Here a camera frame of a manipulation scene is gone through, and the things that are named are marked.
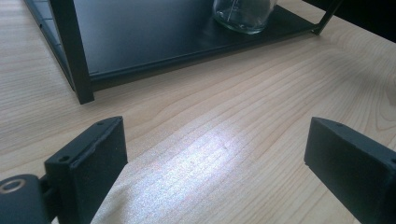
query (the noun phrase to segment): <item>black plastic bracket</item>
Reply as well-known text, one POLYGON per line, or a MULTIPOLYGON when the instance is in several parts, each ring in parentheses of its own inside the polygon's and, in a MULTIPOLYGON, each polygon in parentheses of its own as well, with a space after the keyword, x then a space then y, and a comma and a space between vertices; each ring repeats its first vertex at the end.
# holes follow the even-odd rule
POLYGON ((90 223, 127 163, 122 117, 93 124, 45 161, 46 174, 0 182, 2 223, 90 223))
POLYGON ((341 123, 312 118, 304 160, 361 223, 396 223, 396 152, 341 123))

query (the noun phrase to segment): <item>black metal stand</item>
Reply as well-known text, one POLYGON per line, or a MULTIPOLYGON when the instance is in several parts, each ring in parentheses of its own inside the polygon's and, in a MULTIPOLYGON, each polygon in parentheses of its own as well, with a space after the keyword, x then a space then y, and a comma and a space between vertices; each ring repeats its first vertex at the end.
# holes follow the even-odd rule
POLYGON ((318 24, 276 6, 267 28, 243 35, 212 19, 213 0, 25 0, 81 104, 93 92, 214 56, 313 32, 318 24))

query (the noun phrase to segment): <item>metal rod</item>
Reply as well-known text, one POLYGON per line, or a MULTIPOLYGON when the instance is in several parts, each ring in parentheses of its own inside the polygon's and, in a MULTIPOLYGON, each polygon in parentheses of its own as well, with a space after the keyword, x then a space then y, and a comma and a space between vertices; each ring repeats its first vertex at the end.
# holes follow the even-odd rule
POLYGON ((324 14, 323 18, 318 23, 318 28, 312 31, 315 35, 320 35, 326 24, 332 18, 332 15, 334 15, 335 11, 341 6, 341 3, 343 3, 343 1, 344 0, 332 1, 329 8, 326 10, 326 14, 324 14))

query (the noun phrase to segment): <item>black metal frame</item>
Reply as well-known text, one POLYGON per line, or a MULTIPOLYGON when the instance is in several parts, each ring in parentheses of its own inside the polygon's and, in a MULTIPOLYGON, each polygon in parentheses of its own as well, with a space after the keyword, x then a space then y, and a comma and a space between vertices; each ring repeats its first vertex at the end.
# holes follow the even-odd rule
MULTIPOLYGON (((189 54, 180 54, 172 58, 163 58, 161 61, 155 61, 146 64, 139 64, 129 69, 119 69, 117 73, 103 73, 100 76, 90 74, 87 58, 84 52, 81 31, 78 24, 78 14, 74 0, 48 0, 52 18, 40 18, 37 13, 36 3, 46 2, 46 0, 25 0, 39 24, 44 36, 47 38, 54 54, 56 55, 64 73, 72 87, 76 92, 78 100, 81 104, 93 101, 93 92, 120 85, 126 82, 138 80, 144 77, 157 75, 164 71, 169 71, 181 66, 198 63, 212 56, 224 54, 238 49, 246 49, 266 43, 272 43, 277 40, 293 37, 309 32, 319 35, 335 10, 341 5, 343 0, 333 0, 332 5, 326 11, 320 23, 314 24, 309 21, 302 21, 302 26, 292 31, 279 33, 275 28, 272 34, 255 35, 256 37, 238 38, 238 43, 226 43, 226 45, 206 49, 203 51, 194 51, 189 54), (54 20, 55 29, 58 36, 49 35, 50 26, 46 25, 46 21, 54 20)), ((276 7, 276 13, 280 16, 289 14, 289 20, 300 19, 300 17, 288 12, 282 7, 276 7)))

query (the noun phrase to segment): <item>wooden table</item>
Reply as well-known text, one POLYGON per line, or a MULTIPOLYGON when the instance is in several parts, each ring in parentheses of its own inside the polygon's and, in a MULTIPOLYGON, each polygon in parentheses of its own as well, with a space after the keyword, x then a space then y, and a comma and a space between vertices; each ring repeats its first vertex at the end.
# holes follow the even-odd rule
MULTIPOLYGON (((301 1, 282 7, 318 21, 301 1)), ((0 1, 0 179, 122 115, 129 163, 93 223, 359 223, 304 165, 312 117, 396 148, 396 45, 333 18, 80 105, 22 0, 0 1)))

